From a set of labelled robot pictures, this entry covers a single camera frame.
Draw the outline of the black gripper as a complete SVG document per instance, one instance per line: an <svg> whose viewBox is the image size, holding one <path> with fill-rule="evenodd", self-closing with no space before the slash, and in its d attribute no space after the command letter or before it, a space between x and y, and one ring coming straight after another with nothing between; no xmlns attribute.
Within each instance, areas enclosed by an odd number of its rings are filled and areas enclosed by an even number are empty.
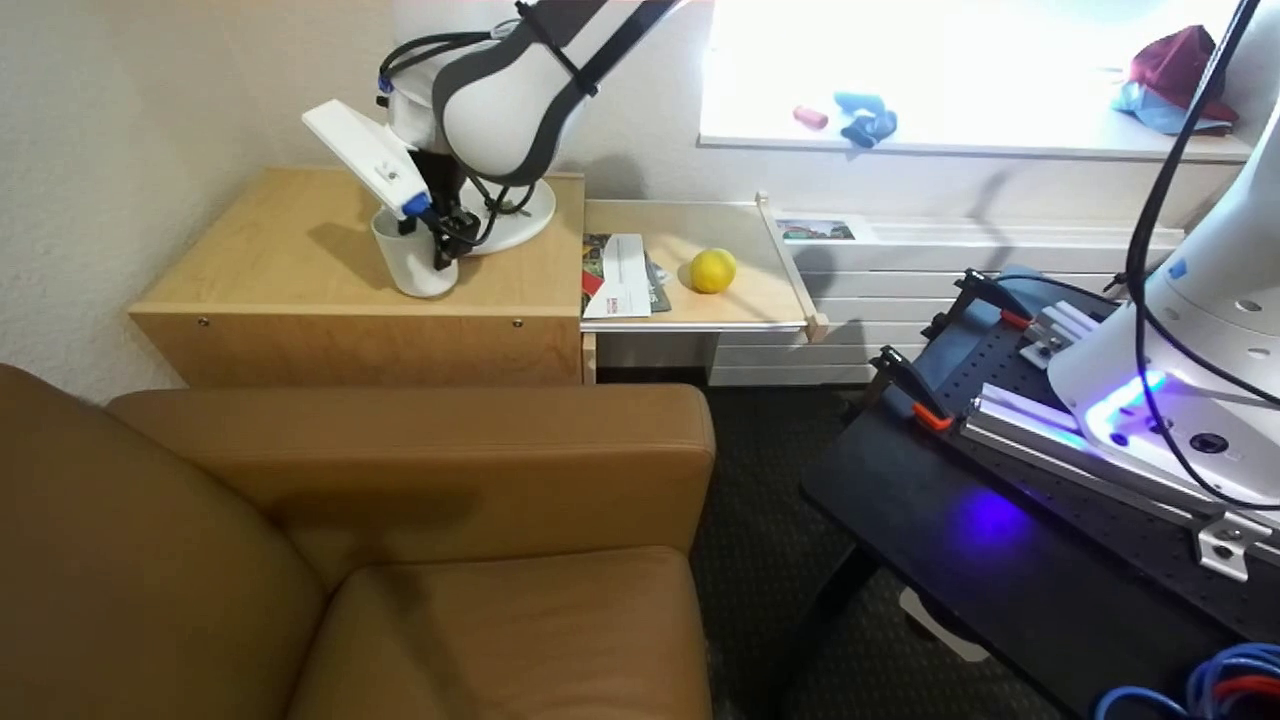
<svg viewBox="0 0 1280 720"><path fill-rule="evenodd" d="M431 193L431 270L445 272L455 264L458 245L453 229L468 229L477 232L481 219L458 206L458 187L468 181L468 172L446 157L446 151L414 151L412 157L414 172L425 177L428 193ZM421 216L395 216L395 236L412 236L421 232Z"/></svg>

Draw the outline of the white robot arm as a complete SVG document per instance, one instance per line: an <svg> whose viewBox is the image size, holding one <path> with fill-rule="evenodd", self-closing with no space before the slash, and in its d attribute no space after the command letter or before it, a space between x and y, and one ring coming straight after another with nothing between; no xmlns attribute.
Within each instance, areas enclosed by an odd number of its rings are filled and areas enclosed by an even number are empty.
<svg viewBox="0 0 1280 720"><path fill-rule="evenodd" d="M685 0L511 0L491 33L405 40L375 67L388 121L371 128L365 184L401 229L428 229L421 260L445 272L481 229L458 184L537 193L564 125Z"/></svg>

